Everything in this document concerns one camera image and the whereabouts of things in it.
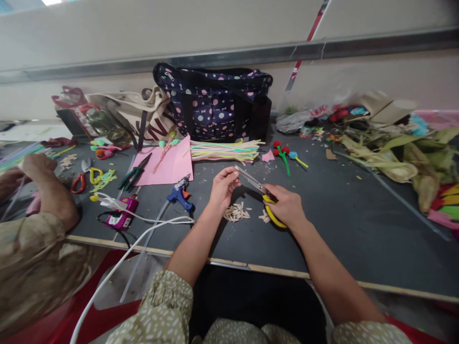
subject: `gray table surface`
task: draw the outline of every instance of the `gray table surface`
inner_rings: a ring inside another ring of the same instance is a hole
[[[309,164],[307,172],[297,162],[290,160],[292,176],[287,177],[280,158],[269,163],[257,160],[253,165],[246,166],[246,171],[260,182],[282,185],[300,194],[307,218],[356,280],[459,297],[459,243],[448,229],[438,227],[451,239],[445,241],[383,188],[370,173],[342,157],[338,157],[338,161],[327,160],[325,147],[322,146],[325,142],[302,139],[297,135],[282,135],[271,128],[267,139],[269,145],[263,146],[262,150],[268,151],[274,140],[280,140],[283,145],[296,151],[299,158]],[[68,154],[75,153],[80,158],[91,156],[93,166],[105,172],[109,168],[117,170],[118,180],[103,190],[115,197],[134,150],[125,151],[125,155],[116,153],[115,157],[105,161],[97,160],[88,145],[79,146]],[[78,159],[72,170],[79,173],[80,164],[81,160]],[[234,164],[231,161],[193,163],[195,179],[190,182],[187,191],[191,193],[189,201],[196,206],[195,219],[208,202],[213,177],[224,167]],[[383,178],[417,208],[417,196],[410,184],[396,184]],[[307,272],[304,257],[293,236],[258,218],[263,210],[261,194],[244,180],[241,182],[243,186],[235,190],[232,201],[244,202],[244,207],[252,208],[249,211],[251,218],[236,223],[222,220],[210,256]],[[155,219],[171,188],[172,185],[142,187],[136,213]],[[75,195],[83,216],[70,234],[113,240],[114,232],[96,221],[96,216],[108,209],[89,200],[92,195],[88,192],[90,189],[91,185],[85,193]],[[33,185],[24,192],[32,190]],[[170,204],[163,219],[180,215],[186,215],[181,205]],[[147,222],[134,219],[129,232],[138,237],[150,226]],[[149,247],[173,251],[189,230],[189,225],[164,225],[156,229]],[[120,236],[115,240],[123,243]]]

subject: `polka dot bag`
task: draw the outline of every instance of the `polka dot bag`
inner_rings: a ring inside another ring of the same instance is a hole
[[[265,140],[271,112],[273,77],[260,70],[175,68],[158,63],[156,84],[171,99],[171,112],[182,135],[192,140],[234,142]]]

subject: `elbow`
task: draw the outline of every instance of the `elbow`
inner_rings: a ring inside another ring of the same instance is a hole
[[[64,228],[66,229],[66,232],[67,232],[77,225],[77,223],[80,221],[80,216],[78,215],[76,211],[74,211],[64,216],[60,216],[60,219],[62,223],[64,224]]]

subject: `beige patterned shirt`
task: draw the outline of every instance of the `beige patterned shirt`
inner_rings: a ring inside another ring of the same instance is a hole
[[[107,340],[122,343],[188,343],[188,322],[193,305],[193,289],[172,271],[160,271],[154,278],[139,311],[126,320]],[[411,343],[397,327],[376,322],[345,323],[336,327],[332,342]],[[261,329],[247,322],[216,320],[199,343],[299,343],[288,331],[276,325]]]
[[[0,224],[0,340],[72,297],[107,252],[64,238],[61,220],[48,213]]]

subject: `blue glue gun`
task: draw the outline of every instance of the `blue glue gun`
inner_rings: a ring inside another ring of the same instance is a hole
[[[195,209],[195,205],[186,200],[186,198],[190,195],[185,191],[185,188],[189,183],[190,175],[191,174],[188,174],[186,177],[183,177],[177,184],[175,184],[171,194],[166,197],[166,199],[171,203],[179,201],[182,207],[188,212]]]

